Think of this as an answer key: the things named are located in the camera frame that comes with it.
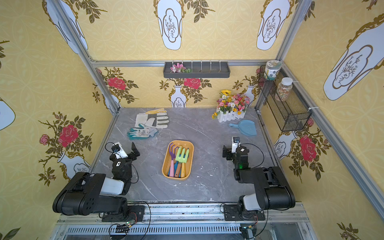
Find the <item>purple rake pink handle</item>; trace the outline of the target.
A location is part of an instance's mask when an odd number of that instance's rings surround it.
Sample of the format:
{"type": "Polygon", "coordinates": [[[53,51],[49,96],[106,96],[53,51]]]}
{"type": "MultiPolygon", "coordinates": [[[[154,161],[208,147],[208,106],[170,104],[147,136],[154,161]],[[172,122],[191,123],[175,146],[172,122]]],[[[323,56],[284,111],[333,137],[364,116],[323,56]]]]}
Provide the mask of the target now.
{"type": "Polygon", "coordinates": [[[168,176],[172,177],[172,178],[175,175],[175,170],[174,170],[175,163],[174,163],[174,160],[175,160],[175,157],[176,157],[176,155],[175,155],[175,149],[176,148],[177,147],[176,147],[176,145],[174,143],[171,143],[170,146],[169,146],[169,154],[171,156],[171,164],[170,164],[170,169],[169,169],[168,176]]]}

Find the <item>green rake brown handle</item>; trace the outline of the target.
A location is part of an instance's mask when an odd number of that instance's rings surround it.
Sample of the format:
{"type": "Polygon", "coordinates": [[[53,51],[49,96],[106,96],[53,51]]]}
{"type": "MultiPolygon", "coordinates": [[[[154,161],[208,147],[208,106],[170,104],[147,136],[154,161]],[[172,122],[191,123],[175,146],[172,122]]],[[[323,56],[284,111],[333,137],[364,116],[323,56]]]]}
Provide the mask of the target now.
{"type": "Polygon", "coordinates": [[[181,171],[181,165],[182,163],[187,163],[188,157],[189,157],[190,150],[189,148],[183,148],[179,147],[178,151],[176,153],[176,161],[179,162],[176,172],[176,178],[180,178],[180,171],[181,171]]]}

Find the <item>blue rake yellow handle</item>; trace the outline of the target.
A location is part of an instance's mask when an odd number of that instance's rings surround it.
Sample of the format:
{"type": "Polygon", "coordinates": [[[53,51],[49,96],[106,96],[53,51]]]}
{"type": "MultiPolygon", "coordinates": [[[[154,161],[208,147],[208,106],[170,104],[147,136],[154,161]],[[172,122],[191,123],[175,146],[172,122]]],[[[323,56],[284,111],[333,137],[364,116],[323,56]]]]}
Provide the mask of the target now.
{"type": "Polygon", "coordinates": [[[180,171],[180,178],[184,178],[185,176],[186,176],[186,163],[182,163],[181,171],[180,171]]]}

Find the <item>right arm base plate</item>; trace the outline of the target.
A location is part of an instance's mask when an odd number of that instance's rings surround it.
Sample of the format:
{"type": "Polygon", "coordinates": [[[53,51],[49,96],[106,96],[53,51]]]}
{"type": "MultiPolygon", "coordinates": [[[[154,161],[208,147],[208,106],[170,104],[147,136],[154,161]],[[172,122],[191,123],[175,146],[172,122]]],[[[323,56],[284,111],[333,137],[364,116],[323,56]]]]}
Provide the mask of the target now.
{"type": "Polygon", "coordinates": [[[264,221],[266,216],[261,210],[246,210],[241,205],[221,204],[220,211],[226,221],[264,221]]]}

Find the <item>teal rake yellow handle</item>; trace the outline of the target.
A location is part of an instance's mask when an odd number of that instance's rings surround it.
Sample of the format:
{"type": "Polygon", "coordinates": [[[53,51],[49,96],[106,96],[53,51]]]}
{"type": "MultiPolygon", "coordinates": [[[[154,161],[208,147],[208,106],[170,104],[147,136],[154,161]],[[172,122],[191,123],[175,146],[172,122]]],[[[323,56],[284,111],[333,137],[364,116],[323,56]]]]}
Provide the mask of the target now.
{"type": "Polygon", "coordinates": [[[177,172],[178,164],[179,164],[179,162],[175,161],[175,164],[174,164],[174,177],[176,177],[176,175],[177,175],[176,172],[177,172]]]}

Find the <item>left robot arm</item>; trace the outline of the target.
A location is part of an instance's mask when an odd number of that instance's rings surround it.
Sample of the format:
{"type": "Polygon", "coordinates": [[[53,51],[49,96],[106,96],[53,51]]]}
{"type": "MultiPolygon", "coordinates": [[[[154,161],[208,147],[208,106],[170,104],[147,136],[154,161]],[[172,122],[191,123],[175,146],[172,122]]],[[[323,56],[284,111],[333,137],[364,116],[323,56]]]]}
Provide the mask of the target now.
{"type": "Polygon", "coordinates": [[[122,150],[119,144],[112,146],[112,178],[99,173],[76,173],[55,198],[53,211],[66,216],[104,214],[106,222],[114,218],[126,219],[130,210],[124,195],[133,183],[132,162],[140,152],[134,143],[131,153],[124,154],[122,150]]]}

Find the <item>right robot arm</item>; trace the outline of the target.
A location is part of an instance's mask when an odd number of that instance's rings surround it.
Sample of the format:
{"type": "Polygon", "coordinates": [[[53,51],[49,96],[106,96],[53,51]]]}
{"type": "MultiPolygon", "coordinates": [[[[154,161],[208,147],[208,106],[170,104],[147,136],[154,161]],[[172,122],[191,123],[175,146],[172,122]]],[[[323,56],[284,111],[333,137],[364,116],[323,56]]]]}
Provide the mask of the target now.
{"type": "Polygon", "coordinates": [[[252,217],[265,219],[265,210],[294,208],[296,199],[280,167],[249,167],[247,149],[239,145],[236,150],[223,146],[223,158],[234,164],[234,178],[241,184],[254,185],[255,192],[239,197],[237,205],[225,206],[227,221],[246,220],[252,217]]]}

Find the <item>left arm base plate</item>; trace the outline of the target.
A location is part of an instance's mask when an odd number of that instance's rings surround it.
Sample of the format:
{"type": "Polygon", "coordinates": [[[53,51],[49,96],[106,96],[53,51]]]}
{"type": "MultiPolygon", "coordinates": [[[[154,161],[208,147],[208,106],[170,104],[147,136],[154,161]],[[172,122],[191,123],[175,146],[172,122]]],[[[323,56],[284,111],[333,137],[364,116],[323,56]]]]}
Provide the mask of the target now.
{"type": "Polygon", "coordinates": [[[145,213],[145,206],[133,205],[124,206],[122,212],[118,214],[104,214],[102,222],[117,223],[117,222],[129,222],[131,220],[134,223],[142,222],[145,213]]]}

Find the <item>yellow plastic storage tray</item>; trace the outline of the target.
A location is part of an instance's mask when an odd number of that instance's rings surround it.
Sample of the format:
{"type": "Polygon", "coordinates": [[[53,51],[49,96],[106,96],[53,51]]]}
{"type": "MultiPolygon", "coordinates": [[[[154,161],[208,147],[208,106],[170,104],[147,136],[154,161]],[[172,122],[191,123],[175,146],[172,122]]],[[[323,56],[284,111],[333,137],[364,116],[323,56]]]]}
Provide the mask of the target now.
{"type": "Polygon", "coordinates": [[[171,180],[186,180],[192,171],[194,145],[188,141],[174,140],[167,149],[162,167],[163,175],[171,180]]]}

